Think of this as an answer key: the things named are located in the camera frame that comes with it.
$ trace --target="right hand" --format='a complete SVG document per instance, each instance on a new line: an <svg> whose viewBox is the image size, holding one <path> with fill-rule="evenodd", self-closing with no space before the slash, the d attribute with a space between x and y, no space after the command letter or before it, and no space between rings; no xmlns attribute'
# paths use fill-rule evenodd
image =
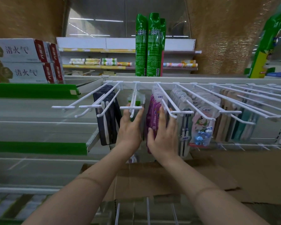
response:
<svg viewBox="0 0 281 225"><path fill-rule="evenodd" d="M159 110L159 123L157 136L154 139L153 130L149 128L148 147L157 161L163 165L178 157L177 121L170 117L166 128L165 111Z"/></svg>

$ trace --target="white wire grid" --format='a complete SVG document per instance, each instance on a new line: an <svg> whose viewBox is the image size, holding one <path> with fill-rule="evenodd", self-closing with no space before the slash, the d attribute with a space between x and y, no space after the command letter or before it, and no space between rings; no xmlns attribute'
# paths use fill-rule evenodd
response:
<svg viewBox="0 0 281 225"><path fill-rule="evenodd" d="M206 92L209 92L219 98L225 99L227 101L230 101L235 107L242 107L243 109L247 109L255 114L258 114L266 119L270 120L277 120L278 118L281 118L281 115L275 114L269 111L266 111L264 109L261 109L259 107L255 107L253 105L240 102L238 100L235 100L233 98L224 96L222 94L219 94L221 89L229 89L235 92L240 92L246 96L238 95L238 97L246 99L248 101L254 102L254 104L260 104L263 106L271 107L273 109L276 109L278 111L281 111L280 107L273 106L270 103L275 101L281 103L281 86L270 84L270 85L255 85L255 84L246 84L246 85L237 85L237 84L216 84L216 83L209 83L209 84L198 84L198 83L161 83L161 82L140 82L140 81L134 81L134 82L125 82L125 81L105 81L103 85L96 88L95 90L91 91L87 95L83 96L82 98L78 99L77 101L73 102L69 106L52 106L52 108L55 109L63 109L64 111L68 109L75 109L76 105L83 101L84 99L90 97L92 94L100 90L105 85L113 85L112 89L110 89L106 94L103 94L97 101L95 101L91 105L84 105L79 106L81 109L84 110L81 114L76 115L76 118L84 116L88 111L92 111L94 108L101 108L101 102L115 89L117 89L117 93L112 98L111 102L104 108L103 112L100 114L97 114L97 117L101 117L105 114L105 112L108 110L111 103L116 99L119 92L123 89L133 89L133 94L131 98L131 105L130 106L121 106L120 109L129 109L131 113L131 117L134 115L134 111L138 109L142 109L141 106L135 106L136 102L136 94L137 91L140 89L152 89L153 87L157 87L160 92L164 94L164 96L167 98L167 100L171 103L174 110L170 111L167 103L164 99L162 99L162 104L165 110L169 112L170 116L177 118L176 115L183 115L185 113L191 114L194 113L193 111L181 111L177 105L172 101L172 99L169 97L169 95L165 92L165 90L171 90L174 87L178 87L184 91L187 91L188 93L192 94L193 97L197 97L201 99L203 102L209 104L213 108L215 108L218 113L228 115L237 121L249 124L249 125L256 125L254 122L250 121L243 121L240 118L236 117L235 114L240 114L240 110L224 110L223 108L219 107L217 104L214 104L213 102L208 101L207 99L203 98L202 96L196 94L192 91L192 89L200 88L202 90L205 90ZM199 112L201 115L205 116L199 109L197 109L194 105L189 103L190 106L193 107L196 112ZM206 117L209 120L215 121L212 117Z"/></svg>

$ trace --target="green spray can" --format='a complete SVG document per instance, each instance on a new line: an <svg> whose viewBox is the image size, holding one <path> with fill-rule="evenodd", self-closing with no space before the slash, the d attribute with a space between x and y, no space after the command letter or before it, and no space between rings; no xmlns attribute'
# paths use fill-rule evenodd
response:
<svg viewBox="0 0 281 225"><path fill-rule="evenodd" d="M160 18L152 12L148 20L147 76L159 76Z"/></svg>
<svg viewBox="0 0 281 225"><path fill-rule="evenodd" d="M165 54L165 33L167 31L165 19L160 19L160 43L159 43L159 61L158 66L160 68L159 76L162 76L162 70L163 70L163 58Z"/></svg>
<svg viewBox="0 0 281 225"><path fill-rule="evenodd" d="M135 33L135 75L146 76L146 58L147 58L147 18L138 14L136 18Z"/></svg>
<svg viewBox="0 0 281 225"><path fill-rule="evenodd" d="M281 13L271 16L263 27L259 46L251 64L249 78L263 78L267 72L267 61L271 59L273 50L281 32Z"/></svg>

